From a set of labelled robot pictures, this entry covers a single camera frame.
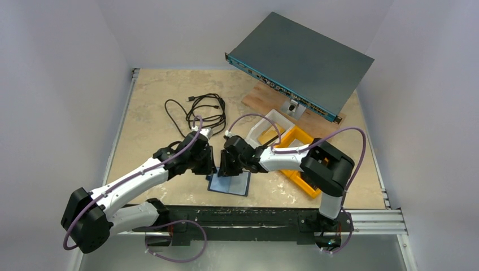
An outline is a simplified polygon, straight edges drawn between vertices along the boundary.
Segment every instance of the wooden block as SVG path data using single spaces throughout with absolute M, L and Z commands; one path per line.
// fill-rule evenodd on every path
M 282 113 L 283 116 L 287 117 L 294 125 L 300 127 L 312 137 L 325 137 L 339 129 L 340 124 L 331 123 L 309 109 L 306 109 L 299 120 L 284 114 L 281 112 L 281 106 L 287 100 L 289 100 L 288 97 L 273 90 L 268 85 L 259 82 L 241 102 L 263 115 L 266 115 L 271 109 L 276 109 L 276 111 Z M 346 118 L 346 115 L 342 113 L 340 113 L 339 116 L 343 118 L 341 122 Z

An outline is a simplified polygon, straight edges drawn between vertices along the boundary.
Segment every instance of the white bin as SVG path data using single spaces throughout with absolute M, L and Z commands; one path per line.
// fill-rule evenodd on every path
M 289 130 L 291 130 L 291 128 L 294 126 L 294 123 L 289 121 L 285 116 L 283 116 L 281 113 L 274 109 L 267 113 L 266 117 L 285 129 L 284 133 L 281 135 L 281 138 L 283 138 L 283 136 L 288 133 Z M 250 144 L 253 148 L 261 146 L 261 143 L 259 143 L 258 141 L 258 137 L 270 127 L 271 123 L 261 118 L 261 120 L 251 128 L 250 132 L 246 136 L 246 142 Z

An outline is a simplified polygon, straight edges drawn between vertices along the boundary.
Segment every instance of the plastic bin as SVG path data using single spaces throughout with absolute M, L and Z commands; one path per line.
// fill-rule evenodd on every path
M 266 117 L 285 129 L 284 133 L 281 135 L 282 140 L 284 140 L 284 136 L 291 131 L 291 128 L 294 127 L 294 123 L 289 121 L 285 116 L 274 109 L 267 113 Z M 253 148 L 261 146 L 261 143 L 258 141 L 258 137 L 270 127 L 271 123 L 269 123 L 269 121 L 261 119 L 255 126 L 251 128 L 250 132 L 245 138 L 245 141 Z
M 303 145 L 310 144 L 311 142 L 313 142 L 313 139 L 314 139 L 309 134 L 307 134 L 305 131 L 301 130 L 297 126 L 292 127 L 288 133 L 284 133 L 283 135 L 284 136 L 281 137 L 281 139 L 282 139 L 281 144 L 276 146 L 278 148 L 287 148 L 295 140 L 300 141 Z M 303 179 L 301 179 L 301 173 L 299 171 L 285 171 L 285 170 L 282 170 L 281 173 L 283 173 L 286 177 L 288 177 L 290 180 L 292 180 L 294 183 L 296 183 L 296 185 L 298 185 L 310 197 L 315 198 L 319 194 L 321 194 L 321 190 L 313 189 Z

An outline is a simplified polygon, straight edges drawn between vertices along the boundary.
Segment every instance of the blue pad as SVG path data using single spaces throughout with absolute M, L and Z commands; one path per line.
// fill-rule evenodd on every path
M 208 191 L 232 194 L 238 196 L 248 196 L 250 186 L 251 172 L 243 171 L 238 176 L 218 177 L 217 173 L 206 176 L 210 181 Z

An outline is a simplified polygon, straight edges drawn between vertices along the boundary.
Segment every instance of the wooden table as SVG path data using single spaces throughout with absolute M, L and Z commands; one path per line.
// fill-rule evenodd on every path
M 257 82 L 256 79 L 241 71 L 141 69 L 128 106 L 108 183 L 137 168 L 157 149 L 182 139 L 165 113 L 163 107 L 165 100 L 175 99 L 188 110 L 191 106 L 187 102 L 189 96 L 218 93 L 226 102 L 227 123 L 230 124 L 239 116 L 254 112 L 243 105 L 241 100 Z M 188 125 L 184 121 L 183 111 L 174 103 L 169 103 L 168 108 L 183 133 L 187 133 Z M 198 113 L 203 116 L 215 115 L 218 112 L 220 111 L 213 108 L 198 110 Z M 342 113 L 346 115 L 346 118 L 341 123 L 341 127 L 365 128 L 356 93 L 348 100 Z M 246 117 L 233 128 L 233 133 L 245 137 L 258 121 L 257 117 Z M 358 161 L 362 140 L 357 132 L 341 133 L 330 142 L 353 160 Z M 219 165 L 223 143 L 224 138 L 221 135 L 216 135 L 210 140 L 210 145 L 214 147 L 217 165 Z M 318 207 L 321 199 L 321 196 L 311 199 L 280 172 L 252 174 L 247 197 L 211 192 L 207 190 L 207 186 L 208 181 L 205 176 L 196 176 L 187 172 L 144 192 L 132 203 L 141 203 L 148 198 L 158 198 L 165 204 Z M 345 207 L 385 208 L 369 145 L 363 165 L 347 194 Z

